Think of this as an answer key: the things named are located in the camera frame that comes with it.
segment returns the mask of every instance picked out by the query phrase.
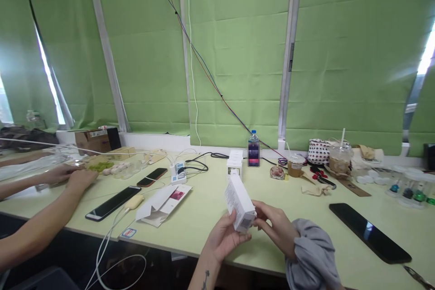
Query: black smartphone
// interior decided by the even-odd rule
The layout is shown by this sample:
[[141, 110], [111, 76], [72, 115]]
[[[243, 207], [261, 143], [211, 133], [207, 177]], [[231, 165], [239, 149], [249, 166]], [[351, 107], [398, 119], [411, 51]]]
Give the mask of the black smartphone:
[[156, 180], [158, 180], [162, 175], [164, 175], [168, 171], [168, 169], [165, 168], [157, 168], [153, 172], [151, 172], [149, 175], [147, 175], [145, 178], [143, 178], [141, 181], [137, 183], [138, 187], [149, 187], [151, 186]]
[[412, 258], [406, 251], [349, 205], [330, 204], [329, 209], [384, 262], [399, 264], [411, 261]]
[[129, 186], [125, 188], [120, 193], [117, 193], [111, 199], [108, 199], [103, 204], [98, 206], [96, 209], [92, 210], [85, 215], [85, 218], [93, 221], [101, 221], [107, 216], [109, 216], [113, 211], [115, 211], [122, 204], [126, 203], [130, 198], [140, 192], [140, 187]]

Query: gray fabric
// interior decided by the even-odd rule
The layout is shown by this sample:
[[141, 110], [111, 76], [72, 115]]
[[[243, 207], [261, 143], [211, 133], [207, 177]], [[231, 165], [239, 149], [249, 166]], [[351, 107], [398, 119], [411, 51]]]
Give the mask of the gray fabric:
[[297, 263], [285, 259], [285, 274], [291, 290], [340, 289], [340, 278], [335, 266], [335, 248], [329, 235], [310, 220], [297, 219], [293, 225], [300, 238], [295, 239]]

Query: dark speaker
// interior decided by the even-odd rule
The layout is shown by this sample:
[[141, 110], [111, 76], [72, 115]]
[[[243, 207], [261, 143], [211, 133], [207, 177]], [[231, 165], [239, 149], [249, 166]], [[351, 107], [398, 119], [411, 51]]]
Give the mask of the dark speaker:
[[119, 139], [118, 128], [108, 128], [107, 136], [109, 136], [110, 149], [116, 150], [121, 147], [121, 140]]
[[425, 169], [435, 171], [435, 144], [425, 144], [424, 146]]

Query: straw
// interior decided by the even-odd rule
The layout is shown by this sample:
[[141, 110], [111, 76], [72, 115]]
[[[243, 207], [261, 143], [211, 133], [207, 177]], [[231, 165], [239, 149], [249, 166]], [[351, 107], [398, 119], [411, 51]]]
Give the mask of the straw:
[[346, 131], [346, 128], [343, 128], [343, 134], [341, 135], [341, 145], [340, 147], [343, 147], [343, 140], [344, 140], [344, 133]]

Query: green curtain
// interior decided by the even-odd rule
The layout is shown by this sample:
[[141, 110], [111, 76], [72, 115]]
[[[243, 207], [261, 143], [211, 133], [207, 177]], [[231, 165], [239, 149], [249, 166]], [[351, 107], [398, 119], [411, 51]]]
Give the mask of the green curtain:
[[300, 0], [286, 140], [340, 138], [399, 155], [434, 0]]
[[409, 129], [409, 156], [423, 156], [423, 144], [435, 143], [435, 65], [430, 67]]
[[31, 0], [74, 128], [117, 125], [92, 0]]
[[[188, 0], [186, 29], [190, 32]], [[289, 0], [190, 0], [192, 42], [240, 119], [260, 139], [278, 144], [278, 115]], [[245, 147], [249, 133], [228, 110], [193, 56], [202, 145]], [[196, 106], [189, 68], [191, 144]]]
[[[180, 1], [174, 0], [179, 8]], [[183, 39], [167, 0], [101, 0], [133, 132], [189, 134]]]
[[27, 110], [57, 128], [29, 0], [0, 0], [0, 73], [15, 124], [26, 125]]

